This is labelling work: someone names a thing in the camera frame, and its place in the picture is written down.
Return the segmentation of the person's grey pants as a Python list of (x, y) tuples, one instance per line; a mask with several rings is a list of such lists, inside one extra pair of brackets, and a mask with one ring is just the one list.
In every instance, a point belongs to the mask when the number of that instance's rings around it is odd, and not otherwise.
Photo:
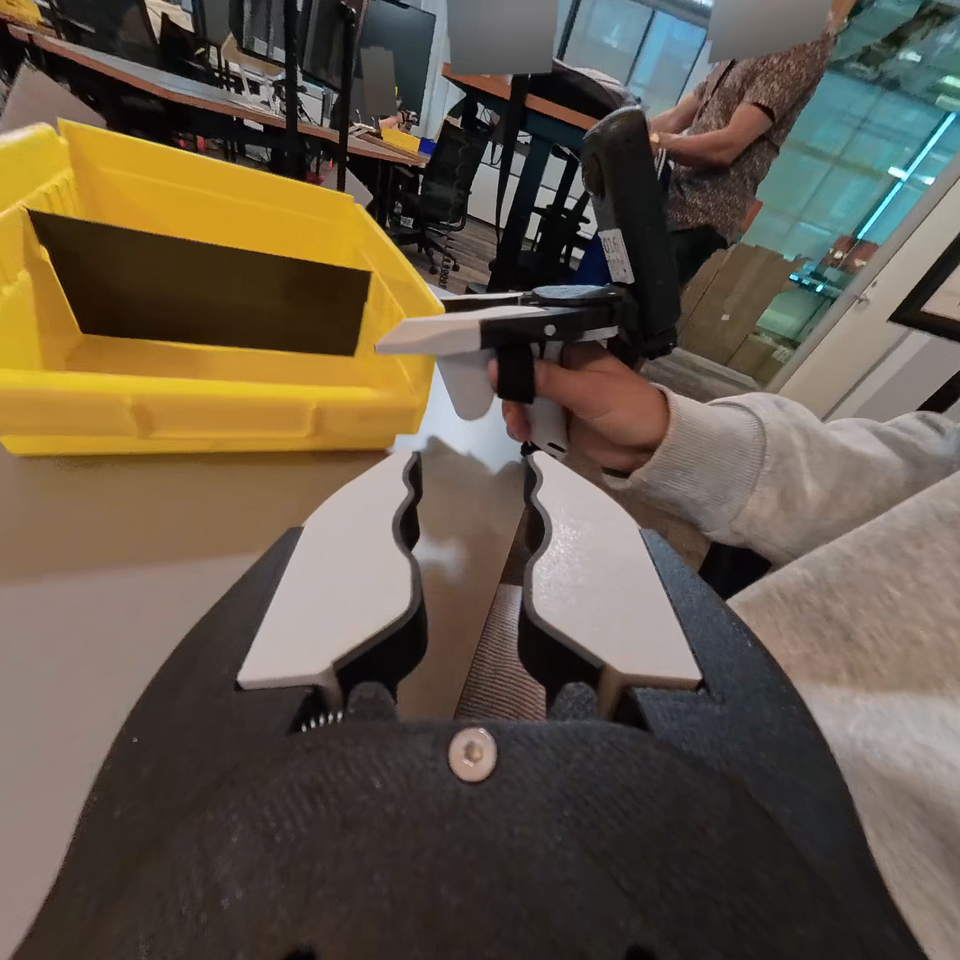
[(546, 691), (518, 651), (522, 588), (498, 585), (454, 712), (459, 721), (546, 719)]

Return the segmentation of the large yellow bin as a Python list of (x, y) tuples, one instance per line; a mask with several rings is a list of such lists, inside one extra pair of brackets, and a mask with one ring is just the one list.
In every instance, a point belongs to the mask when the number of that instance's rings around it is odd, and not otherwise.
[[(349, 357), (83, 334), (29, 210), (369, 271)], [(59, 121), (2, 135), (2, 445), (22, 457), (387, 450), (434, 364), (378, 340), (441, 304), (349, 194)]]

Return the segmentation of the wide black monitor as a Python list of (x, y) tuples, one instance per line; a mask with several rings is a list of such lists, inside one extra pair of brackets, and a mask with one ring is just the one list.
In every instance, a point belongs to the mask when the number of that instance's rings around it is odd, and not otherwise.
[[(297, 62), (305, 78), (316, 85), (340, 89), (342, 77), (342, 17), (340, 2), (301, 4)], [(420, 115), (436, 31), (436, 15), (403, 2), (349, 2), (356, 16), (354, 80), (364, 79), (361, 52), (383, 49), (392, 56), (394, 87), (403, 111)]]

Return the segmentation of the wooden table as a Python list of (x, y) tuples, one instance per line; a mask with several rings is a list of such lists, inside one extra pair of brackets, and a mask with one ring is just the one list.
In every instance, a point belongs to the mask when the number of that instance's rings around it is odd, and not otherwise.
[[(184, 107), (220, 114), (259, 124), (261, 127), (285, 129), (282, 116), (240, 94), (217, 88), (197, 80), (182, 78), (162, 69), (136, 63), (126, 58), (106, 54), (44, 33), (39, 27), (24, 25), (2, 14), (2, 22), (11, 36), (28, 47), (58, 56), (78, 66), (88, 68), (136, 90), (149, 93), (163, 101)], [(327, 126), (297, 122), (297, 132), (305, 138), (325, 141), (338, 146), (339, 134)], [(347, 151), (351, 155), (373, 160), (402, 164), (423, 169), (429, 160), (426, 154), (395, 149), (377, 138), (364, 139), (350, 135)]]

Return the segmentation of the black bin divider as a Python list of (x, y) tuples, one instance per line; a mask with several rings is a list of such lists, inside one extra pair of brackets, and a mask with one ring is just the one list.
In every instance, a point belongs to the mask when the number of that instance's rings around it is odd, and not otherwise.
[(29, 210), (88, 336), (350, 357), (373, 276)]

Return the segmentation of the black office chair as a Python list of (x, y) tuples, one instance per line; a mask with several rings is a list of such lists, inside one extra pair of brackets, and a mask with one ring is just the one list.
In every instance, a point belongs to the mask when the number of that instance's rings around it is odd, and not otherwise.
[(429, 273), (440, 277), (441, 287), (450, 270), (460, 270), (449, 254), (449, 238), (466, 225), (474, 179), (492, 133), (491, 126), (479, 121), (457, 126), (444, 120), (419, 192), (406, 204), (404, 216), (412, 221), (417, 251), (428, 258)]

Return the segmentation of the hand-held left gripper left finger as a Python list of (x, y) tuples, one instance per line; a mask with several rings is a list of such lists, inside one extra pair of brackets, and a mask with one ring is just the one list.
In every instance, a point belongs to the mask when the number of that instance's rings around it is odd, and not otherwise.
[(401, 451), (307, 517), (236, 675), (241, 690), (348, 690), (348, 667), (423, 604), (422, 494), (422, 455)]

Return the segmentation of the cardboard boxes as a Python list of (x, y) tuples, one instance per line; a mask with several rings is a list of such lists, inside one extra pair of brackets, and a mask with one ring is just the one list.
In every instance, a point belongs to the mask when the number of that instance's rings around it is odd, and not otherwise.
[(759, 322), (805, 261), (744, 243), (715, 252), (681, 296), (678, 346), (766, 386), (783, 363)]

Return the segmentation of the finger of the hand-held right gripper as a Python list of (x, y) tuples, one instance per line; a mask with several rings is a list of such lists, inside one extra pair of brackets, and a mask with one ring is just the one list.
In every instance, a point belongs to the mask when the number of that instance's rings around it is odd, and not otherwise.
[(489, 313), (488, 309), (474, 309), (403, 318), (376, 342), (374, 349), (379, 355), (478, 354), (482, 350), (481, 325)]
[(476, 311), (497, 307), (518, 307), (523, 306), (525, 293), (507, 292), (507, 293), (483, 293), (483, 294), (450, 294), (449, 291), (439, 291), (443, 295), (439, 298), (444, 311), (447, 314)]

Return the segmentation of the person's right hand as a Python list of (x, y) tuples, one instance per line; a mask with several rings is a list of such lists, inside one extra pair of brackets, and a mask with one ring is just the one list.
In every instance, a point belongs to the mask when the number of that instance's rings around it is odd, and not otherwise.
[(566, 345), (558, 362), (534, 360), (534, 389), (561, 408), (570, 451), (601, 470), (629, 476), (666, 439), (666, 394), (597, 342)]

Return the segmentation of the person's grey sweatshirt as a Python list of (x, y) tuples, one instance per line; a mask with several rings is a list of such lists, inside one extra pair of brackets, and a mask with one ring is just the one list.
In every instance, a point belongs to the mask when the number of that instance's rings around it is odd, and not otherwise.
[(926, 955), (958, 958), (958, 476), (774, 571), (731, 606), (821, 727)]

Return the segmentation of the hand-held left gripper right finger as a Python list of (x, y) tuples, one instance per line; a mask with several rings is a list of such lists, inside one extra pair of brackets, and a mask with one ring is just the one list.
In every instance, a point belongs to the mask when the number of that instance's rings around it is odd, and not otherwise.
[(527, 618), (597, 672), (596, 690), (696, 690), (702, 672), (642, 528), (599, 486), (542, 451), (527, 458), (544, 527), (525, 574)]

